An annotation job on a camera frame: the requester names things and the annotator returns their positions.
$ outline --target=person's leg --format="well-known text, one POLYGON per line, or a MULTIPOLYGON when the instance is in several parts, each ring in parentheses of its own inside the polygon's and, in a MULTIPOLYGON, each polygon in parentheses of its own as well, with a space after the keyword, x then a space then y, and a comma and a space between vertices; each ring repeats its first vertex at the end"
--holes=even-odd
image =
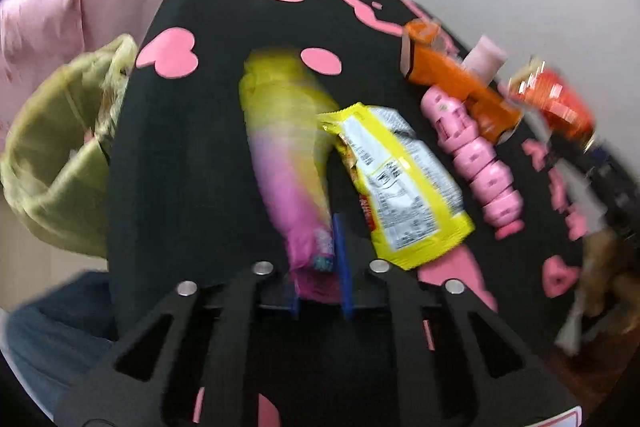
POLYGON ((49 412, 116 340, 108 273, 87 272, 11 313, 6 340, 21 378, 49 412))

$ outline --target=orange box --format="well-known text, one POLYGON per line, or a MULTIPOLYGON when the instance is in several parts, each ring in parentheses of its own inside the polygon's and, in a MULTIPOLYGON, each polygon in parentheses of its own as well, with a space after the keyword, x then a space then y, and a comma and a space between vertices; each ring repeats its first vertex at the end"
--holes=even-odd
POLYGON ((482 137, 491 143, 509 136, 522 119, 521 111, 446 55, 437 23, 415 19, 404 25, 400 70, 409 82, 438 86, 463 102, 482 137))

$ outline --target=beige floor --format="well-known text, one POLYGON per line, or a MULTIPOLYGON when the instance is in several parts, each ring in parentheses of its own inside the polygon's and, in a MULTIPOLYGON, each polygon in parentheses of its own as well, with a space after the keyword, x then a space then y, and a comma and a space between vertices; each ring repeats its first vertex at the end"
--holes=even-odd
POLYGON ((11 311, 86 269, 107 270, 107 263, 37 240, 0 196, 0 308, 11 311))

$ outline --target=yellow snack bag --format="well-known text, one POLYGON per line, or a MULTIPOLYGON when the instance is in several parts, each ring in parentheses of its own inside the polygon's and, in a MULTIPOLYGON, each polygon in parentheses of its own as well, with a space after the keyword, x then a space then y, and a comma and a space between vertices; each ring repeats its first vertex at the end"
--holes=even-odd
POLYGON ((460 188, 396 110, 356 103, 319 120, 336 137, 379 257, 409 270, 473 231, 460 188))

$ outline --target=black table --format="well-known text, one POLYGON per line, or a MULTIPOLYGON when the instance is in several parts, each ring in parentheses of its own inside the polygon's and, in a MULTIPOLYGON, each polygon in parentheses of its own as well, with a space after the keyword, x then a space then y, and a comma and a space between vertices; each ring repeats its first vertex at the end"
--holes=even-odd
MULTIPOLYGON (((401 0, 358 1, 382 4, 375 13, 386 22, 415 18, 401 0)), ((476 225, 465 243, 498 313, 537 352, 552 346, 574 295, 548 299, 542 265, 560 255, 567 265, 581 266, 582 243, 569 240, 564 217, 551 207, 546 171, 535 171, 522 150, 523 140, 534 137, 525 123, 496 150, 524 198, 526 227, 496 241, 420 113, 424 88, 399 72, 398 36, 363 24, 344 0, 164 0, 143 45, 174 26, 195 36, 198 67, 176 79, 159 76, 153 66, 133 71, 111 157, 108 248, 121 331, 181 280, 223 282, 264 259, 286 271, 283 241, 255 182, 238 82, 256 48, 318 47, 342 61, 341 74, 316 75, 340 107, 363 102, 396 108, 452 172, 476 225)), ((456 44, 464 55, 465 47, 456 44)), ((351 232, 368 237, 357 194, 335 153, 328 187, 332 212, 346 216, 351 232)))

